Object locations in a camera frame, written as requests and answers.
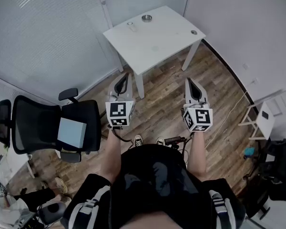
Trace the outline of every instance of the black cable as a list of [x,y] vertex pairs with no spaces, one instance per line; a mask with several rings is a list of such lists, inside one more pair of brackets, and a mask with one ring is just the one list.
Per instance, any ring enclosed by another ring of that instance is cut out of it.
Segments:
[[132,146],[133,146],[133,141],[132,141],[131,139],[125,140],[125,139],[121,138],[119,135],[117,135],[117,133],[115,132],[115,129],[112,129],[112,133],[113,133],[118,139],[120,139],[121,141],[123,141],[123,142],[125,142],[125,143],[131,142],[132,145],[128,148],[128,150],[132,148]]
[[48,226],[46,226],[44,229],[49,229],[49,228],[51,228],[56,222],[54,222],[54,223],[52,223],[52,225],[48,225]]
[[183,142],[183,148],[182,148],[182,157],[183,157],[183,159],[184,159],[184,151],[187,151],[187,150],[185,150],[186,144],[192,139],[193,135],[194,135],[194,132],[192,132],[190,134],[190,138],[187,141]]
[[186,163],[185,163],[185,164],[187,164],[187,162],[189,161],[189,152],[186,149],[185,150],[178,149],[178,151],[185,151],[185,152],[187,152],[187,160],[186,160]]

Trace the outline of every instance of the chair armrest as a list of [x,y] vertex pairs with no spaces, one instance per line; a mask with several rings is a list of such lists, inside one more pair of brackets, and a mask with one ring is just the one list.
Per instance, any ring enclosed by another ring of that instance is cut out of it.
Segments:
[[62,91],[59,95],[58,95],[58,100],[66,100],[69,99],[74,103],[77,103],[78,101],[74,98],[78,95],[78,89],[77,88],[70,88],[67,90]]
[[61,159],[69,163],[79,163],[82,160],[80,153],[61,152]]

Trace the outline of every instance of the floor trim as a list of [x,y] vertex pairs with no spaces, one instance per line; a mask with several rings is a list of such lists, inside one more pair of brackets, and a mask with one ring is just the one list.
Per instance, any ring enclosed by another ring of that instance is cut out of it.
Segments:
[[[219,61],[225,66],[225,68],[230,72],[230,74],[234,77],[234,79],[237,81],[237,83],[239,84],[239,86],[241,87],[241,89],[243,90],[243,92],[245,93],[247,91],[247,89],[245,88],[245,86],[242,84],[242,82],[239,80],[239,78],[237,77],[237,75],[234,73],[234,71],[231,69],[231,67],[228,65],[228,63],[223,59],[222,56],[220,56],[220,54],[205,40],[202,39],[201,40],[202,43],[207,46],[207,48],[219,59]],[[250,104],[253,105],[254,102],[251,98],[251,96],[249,95],[249,93],[246,93],[246,97],[249,100]]]

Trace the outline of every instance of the light blue object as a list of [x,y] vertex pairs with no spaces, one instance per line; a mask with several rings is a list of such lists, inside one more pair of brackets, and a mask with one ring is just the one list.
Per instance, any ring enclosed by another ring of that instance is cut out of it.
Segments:
[[82,148],[86,124],[61,118],[57,139],[71,146]]
[[254,150],[254,147],[246,147],[246,149],[244,150],[245,156],[252,156],[254,154]]

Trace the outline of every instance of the sneaker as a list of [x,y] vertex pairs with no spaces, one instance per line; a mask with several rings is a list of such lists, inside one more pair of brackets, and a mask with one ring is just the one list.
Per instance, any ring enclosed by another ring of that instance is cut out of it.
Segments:
[[158,137],[158,139],[156,141],[156,144],[165,146],[164,139],[162,137]]
[[68,192],[68,188],[66,186],[66,184],[64,183],[64,181],[59,178],[59,177],[56,177],[55,178],[55,182],[56,182],[56,186],[57,188],[59,188],[61,190],[61,193],[67,193]]
[[142,137],[140,135],[136,135],[134,137],[134,145],[135,145],[135,147],[143,145],[143,139],[142,139]]

